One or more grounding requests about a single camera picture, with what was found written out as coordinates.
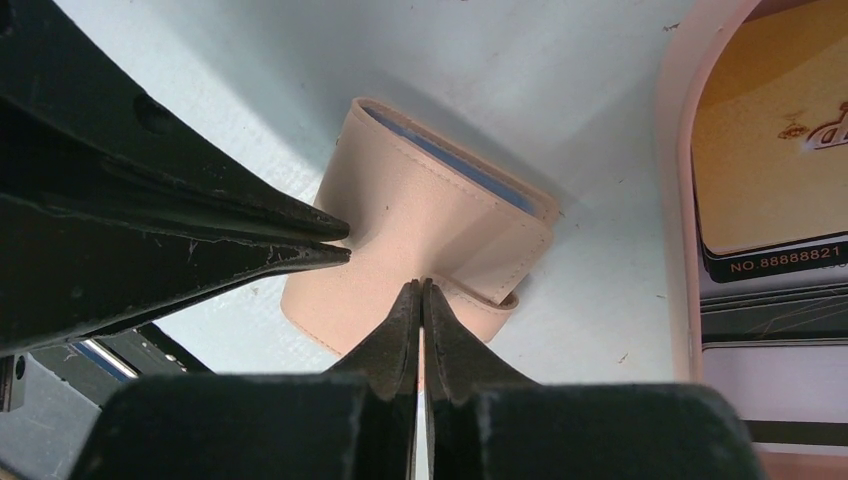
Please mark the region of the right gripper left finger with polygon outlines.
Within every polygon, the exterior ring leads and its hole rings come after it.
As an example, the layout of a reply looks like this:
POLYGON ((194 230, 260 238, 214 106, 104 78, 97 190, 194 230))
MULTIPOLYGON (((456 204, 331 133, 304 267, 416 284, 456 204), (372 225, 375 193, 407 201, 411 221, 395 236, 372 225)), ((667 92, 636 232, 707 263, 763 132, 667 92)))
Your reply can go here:
POLYGON ((75 479, 411 479, 421 285, 328 370, 149 375, 104 406, 75 479))

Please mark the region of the pink oval card tray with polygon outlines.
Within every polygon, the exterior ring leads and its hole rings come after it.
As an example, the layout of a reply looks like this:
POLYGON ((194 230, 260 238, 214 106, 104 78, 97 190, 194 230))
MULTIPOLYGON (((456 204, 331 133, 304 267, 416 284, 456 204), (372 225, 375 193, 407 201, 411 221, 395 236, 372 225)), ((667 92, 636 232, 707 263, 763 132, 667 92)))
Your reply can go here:
POLYGON ((662 197, 674 379, 703 381, 696 209, 691 139, 698 101, 719 56, 757 1, 696 1, 660 63, 655 152, 662 197))

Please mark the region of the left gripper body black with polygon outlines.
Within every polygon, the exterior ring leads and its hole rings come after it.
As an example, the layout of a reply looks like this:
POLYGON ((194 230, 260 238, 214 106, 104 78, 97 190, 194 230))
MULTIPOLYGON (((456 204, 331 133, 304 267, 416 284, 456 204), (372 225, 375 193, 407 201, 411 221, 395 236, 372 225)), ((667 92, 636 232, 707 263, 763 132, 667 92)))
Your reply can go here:
POLYGON ((154 323, 104 335, 70 336, 55 323, 1 323, 1 409, 21 407, 29 369, 42 366, 102 406, 118 387, 147 375, 209 373, 195 355, 154 323))

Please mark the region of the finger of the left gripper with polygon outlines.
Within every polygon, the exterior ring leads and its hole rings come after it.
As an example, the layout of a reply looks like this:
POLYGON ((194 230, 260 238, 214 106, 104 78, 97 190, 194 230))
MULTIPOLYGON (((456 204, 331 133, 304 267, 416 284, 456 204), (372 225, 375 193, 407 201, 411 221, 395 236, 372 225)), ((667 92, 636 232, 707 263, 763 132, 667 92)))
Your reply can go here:
POLYGON ((349 231, 173 115, 52 1, 1 5, 1 188, 183 235, 323 242, 349 231))
POLYGON ((343 265, 309 241, 196 238, 1 201, 1 352, 134 328, 254 280, 343 265))

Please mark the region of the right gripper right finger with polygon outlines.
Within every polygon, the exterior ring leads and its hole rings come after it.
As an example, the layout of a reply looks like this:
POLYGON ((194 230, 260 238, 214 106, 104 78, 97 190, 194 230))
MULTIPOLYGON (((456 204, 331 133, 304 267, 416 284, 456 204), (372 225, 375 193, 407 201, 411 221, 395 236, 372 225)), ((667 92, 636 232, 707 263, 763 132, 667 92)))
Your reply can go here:
POLYGON ((422 286, 435 479, 763 479, 744 423, 692 383, 543 385, 422 286))

